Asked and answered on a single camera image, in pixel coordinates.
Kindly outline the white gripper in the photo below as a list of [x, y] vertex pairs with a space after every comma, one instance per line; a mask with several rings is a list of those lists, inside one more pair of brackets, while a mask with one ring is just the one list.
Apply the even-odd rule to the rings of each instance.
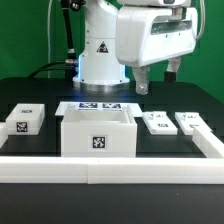
[[119, 10], [115, 37], [116, 57], [120, 64], [134, 67], [132, 72], [137, 94], [148, 93], [150, 67], [146, 65], [169, 59], [164, 81], [175, 83], [181, 65], [178, 56], [194, 51], [196, 9], [187, 8], [184, 19], [172, 20], [171, 17], [170, 8], [124, 6]]

